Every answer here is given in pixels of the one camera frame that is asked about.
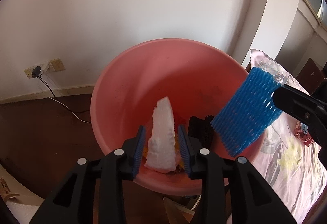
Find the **blue foam fruit net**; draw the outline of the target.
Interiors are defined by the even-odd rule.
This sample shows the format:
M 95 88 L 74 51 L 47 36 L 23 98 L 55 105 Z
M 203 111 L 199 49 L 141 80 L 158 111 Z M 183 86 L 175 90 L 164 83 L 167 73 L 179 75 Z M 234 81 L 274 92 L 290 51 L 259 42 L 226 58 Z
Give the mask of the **blue foam fruit net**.
M 273 102 L 281 84 L 273 75 L 252 68 L 233 97 L 211 121 L 231 157 L 240 155 L 254 143 L 282 113 Z

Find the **black foam fruit net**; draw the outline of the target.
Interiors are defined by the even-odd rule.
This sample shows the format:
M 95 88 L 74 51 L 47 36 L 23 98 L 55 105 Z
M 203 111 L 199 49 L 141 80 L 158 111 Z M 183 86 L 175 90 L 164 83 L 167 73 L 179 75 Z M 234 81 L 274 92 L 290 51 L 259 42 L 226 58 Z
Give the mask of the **black foam fruit net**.
M 211 126 L 213 115 L 208 115 L 204 119 L 192 116 L 188 123 L 188 136 L 197 138 L 201 146 L 210 149 L 215 131 Z

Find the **floral red paper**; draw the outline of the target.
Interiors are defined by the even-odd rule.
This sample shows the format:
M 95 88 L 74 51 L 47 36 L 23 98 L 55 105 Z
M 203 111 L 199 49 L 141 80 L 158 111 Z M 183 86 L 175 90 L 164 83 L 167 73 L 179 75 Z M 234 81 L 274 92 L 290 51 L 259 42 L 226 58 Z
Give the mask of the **floral red paper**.
M 299 121 L 297 121 L 297 124 L 295 126 L 294 136 L 300 141 L 302 141 L 306 147 L 309 147 L 314 143 L 313 138 L 308 132 L 308 126 Z

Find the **dark wooden cabinet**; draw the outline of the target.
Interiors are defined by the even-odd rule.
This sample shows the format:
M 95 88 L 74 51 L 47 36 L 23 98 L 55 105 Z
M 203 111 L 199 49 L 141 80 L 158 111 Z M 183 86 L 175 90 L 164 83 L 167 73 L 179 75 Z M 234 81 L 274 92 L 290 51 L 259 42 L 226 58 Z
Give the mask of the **dark wooden cabinet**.
M 296 80 L 310 95 L 312 95 L 322 82 L 326 80 L 326 76 L 322 71 L 322 67 L 312 58 L 309 58 L 297 75 Z

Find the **pink floral tablecloth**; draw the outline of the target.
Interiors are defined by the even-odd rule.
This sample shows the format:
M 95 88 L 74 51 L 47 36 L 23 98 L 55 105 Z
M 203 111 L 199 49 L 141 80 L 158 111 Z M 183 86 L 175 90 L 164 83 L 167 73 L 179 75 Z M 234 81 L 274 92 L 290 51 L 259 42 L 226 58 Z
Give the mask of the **pink floral tablecloth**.
M 260 68 L 278 83 L 305 89 L 280 64 L 258 50 L 251 51 L 251 69 Z M 281 113 L 240 155 L 246 157 L 286 205 L 297 223 L 304 223 L 322 198 L 326 169 L 318 159 L 317 143 L 306 147 L 294 136 L 297 120 Z

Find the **wall power outlet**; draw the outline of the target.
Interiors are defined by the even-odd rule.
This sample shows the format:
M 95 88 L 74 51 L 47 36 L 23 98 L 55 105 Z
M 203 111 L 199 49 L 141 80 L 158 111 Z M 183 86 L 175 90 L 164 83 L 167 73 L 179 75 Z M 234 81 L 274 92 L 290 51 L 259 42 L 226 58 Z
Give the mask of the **wall power outlet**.
M 65 70 L 65 66 L 60 58 L 50 60 L 38 64 L 36 66 L 31 66 L 27 69 L 24 69 L 24 73 L 29 79 L 37 78 L 42 75 L 46 75 L 52 72 L 58 72 Z

